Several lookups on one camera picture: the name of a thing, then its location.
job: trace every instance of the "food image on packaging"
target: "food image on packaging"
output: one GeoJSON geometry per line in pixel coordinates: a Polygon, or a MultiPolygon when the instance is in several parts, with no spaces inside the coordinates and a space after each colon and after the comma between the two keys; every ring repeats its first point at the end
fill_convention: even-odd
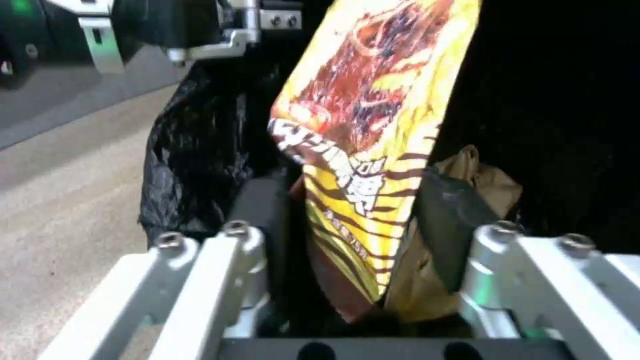
{"type": "Polygon", "coordinates": [[[337,0],[273,105],[303,165],[309,252],[347,320],[386,290],[476,27],[476,0],[337,0]]]}

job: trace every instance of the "bolt head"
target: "bolt head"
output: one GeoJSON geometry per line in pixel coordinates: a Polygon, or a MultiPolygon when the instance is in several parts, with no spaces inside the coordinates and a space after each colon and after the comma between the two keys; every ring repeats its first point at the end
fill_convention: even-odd
{"type": "Polygon", "coordinates": [[[27,46],[24,48],[25,52],[27,52],[27,55],[32,58],[32,59],[36,59],[38,58],[38,48],[36,47],[36,45],[33,44],[27,44],[27,46]]]}
{"type": "Polygon", "coordinates": [[[491,225],[491,238],[499,243],[514,240],[519,234],[518,226],[510,221],[500,220],[491,225]]]}
{"type": "Polygon", "coordinates": [[[0,72],[2,75],[13,75],[13,64],[10,61],[6,60],[0,64],[0,72]]]}
{"type": "Polygon", "coordinates": [[[154,240],[154,244],[159,249],[179,249],[184,244],[184,238],[180,233],[164,233],[154,240]]]}
{"type": "Polygon", "coordinates": [[[566,234],[560,237],[560,247],[575,259],[586,259],[596,249],[591,238],[580,234],[566,234]]]}
{"type": "Polygon", "coordinates": [[[224,231],[227,236],[246,238],[249,235],[249,224],[242,220],[233,220],[227,222],[222,231],[224,231]]]}
{"type": "Polygon", "coordinates": [[[289,20],[287,20],[287,24],[290,28],[293,28],[295,25],[298,25],[298,18],[295,16],[290,16],[289,20]]]}

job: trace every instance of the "white metal bar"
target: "white metal bar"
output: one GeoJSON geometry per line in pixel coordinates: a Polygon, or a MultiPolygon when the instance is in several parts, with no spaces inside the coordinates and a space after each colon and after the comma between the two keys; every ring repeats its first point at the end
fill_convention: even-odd
{"type": "Polygon", "coordinates": [[[640,334],[580,268],[557,239],[520,237],[496,271],[500,299],[523,329],[559,331],[580,360],[636,360],[640,334]]]}
{"type": "Polygon", "coordinates": [[[220,232],[205,241],[149,359],[216,355],[225,328],[240,313],[243,278],[254,265],[248,258],[259,260],[250,250],[255,246],[262,246],[262,233],[253,227],[246,239],[220,232]]]}
{"type": "Polygon", "coordinates": [[[166,318],[197,253],[184,239],[178,254],[153,248],[120,258],[40,360],[117,359],[145,316],[166,318]]]}

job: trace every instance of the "packaging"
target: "packaging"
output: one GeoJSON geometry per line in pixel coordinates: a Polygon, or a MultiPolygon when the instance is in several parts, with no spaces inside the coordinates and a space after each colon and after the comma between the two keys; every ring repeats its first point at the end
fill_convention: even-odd
{"type": "Polygon", "coordinates": [[[347,321],[389,284],[478,0],[336,0],[271,110],[303,165],[309,253],[347,321]]]}

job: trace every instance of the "snack bag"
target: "snack bag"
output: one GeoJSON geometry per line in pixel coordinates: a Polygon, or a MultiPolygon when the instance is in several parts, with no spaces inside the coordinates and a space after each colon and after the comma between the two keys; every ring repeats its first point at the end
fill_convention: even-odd
{"type": "Polygon", "coordinates": [[[479,0],[336,0],[271,110],[303,165],[309,253],[353,321],[384,294],[479,0]]]}

